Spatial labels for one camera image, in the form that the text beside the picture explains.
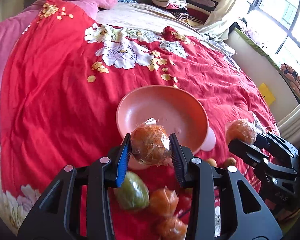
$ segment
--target pink bowl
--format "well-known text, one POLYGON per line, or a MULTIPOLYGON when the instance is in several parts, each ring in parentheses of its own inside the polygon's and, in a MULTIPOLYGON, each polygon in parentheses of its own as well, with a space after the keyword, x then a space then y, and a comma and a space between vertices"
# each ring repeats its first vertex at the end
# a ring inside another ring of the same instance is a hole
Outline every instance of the pink bowl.
POLYGON ((207 114, 194 96, 178 88, 153 85, 135 89, 120 101, 116 121, 122 138, 152 117, 168 136, 175 133, 180 145, 193 153, 207 136, 207 114))

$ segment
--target plastic-wrapped green fruit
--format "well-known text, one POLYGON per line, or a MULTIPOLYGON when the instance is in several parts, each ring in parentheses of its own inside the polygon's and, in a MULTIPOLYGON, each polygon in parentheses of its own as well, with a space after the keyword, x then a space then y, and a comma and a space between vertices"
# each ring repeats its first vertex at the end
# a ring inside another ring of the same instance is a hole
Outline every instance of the plastic-wrapped green fruit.
POLYGON ((121 187, 114 189, 114 195, 124 210, 140 210, 149 205, 148 187, 131 171, 127 171, 121 187))

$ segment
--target curtain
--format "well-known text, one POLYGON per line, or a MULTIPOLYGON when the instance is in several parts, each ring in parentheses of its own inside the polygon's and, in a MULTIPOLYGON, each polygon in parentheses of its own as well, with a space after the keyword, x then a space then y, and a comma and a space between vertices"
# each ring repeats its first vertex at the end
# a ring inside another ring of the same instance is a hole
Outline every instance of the curtain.
POLYGON ((300 104, 278 122, 281 137, 295 147, 300 146, 300 104))
POLYGON ((240 16, 241 0, 221 0, 216 9, 211 12, 209 18, 203 26, 198 26, 195 29, 200 33, 211 33, 218 38, 227 39, 228 28, 240 16))

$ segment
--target red blanket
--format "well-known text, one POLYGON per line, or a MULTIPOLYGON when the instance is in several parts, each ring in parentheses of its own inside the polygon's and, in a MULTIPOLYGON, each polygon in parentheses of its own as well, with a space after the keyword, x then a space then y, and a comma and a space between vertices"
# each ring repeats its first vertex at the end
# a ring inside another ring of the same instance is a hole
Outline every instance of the red blanket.
MULTIPOLYGON (((178 86, 200 101, 217 144, 197 155, 216 159, 218 166, 231 155, 225 143, 228 121, 253 121, 254 112, 275 130, 274 118, 250 78, 197 38, 171 27, 155 34, 97 25, 72 3, 47 0, 21 35, 2 81, 2 189, 16 210, 26 214, 64 165, 90 165, 119 145, 119 101, 135 88, 154 84, 178 86)), ((258 190, 252 169, 240 159, 237 167, 258 190)), ((165 186, 178 189, 170 166, 137 174, 150 192, 165 186)), ((178 209, 187 205, 180 203, 178 209)), ((111 198, 111 212, 118 240, 158 239, 151 228, 156 217, 148 210, 123 212, 111 198)), ((11 215, 15 228, 21 222, 11 215)))

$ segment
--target yellow paper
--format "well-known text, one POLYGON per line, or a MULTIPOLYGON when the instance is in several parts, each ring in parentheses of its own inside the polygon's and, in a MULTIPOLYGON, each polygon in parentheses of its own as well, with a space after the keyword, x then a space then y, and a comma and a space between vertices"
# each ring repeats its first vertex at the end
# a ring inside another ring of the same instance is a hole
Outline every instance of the yellow paper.
POLYGON ((270 106, 275 101, 274 95, 271 93, 271 91, 266 86, 266 84, 262 83, 259 86, 259 91, 260 91, 261 95, 263 96, 263 99, 266 101, 268 106, 270 106))

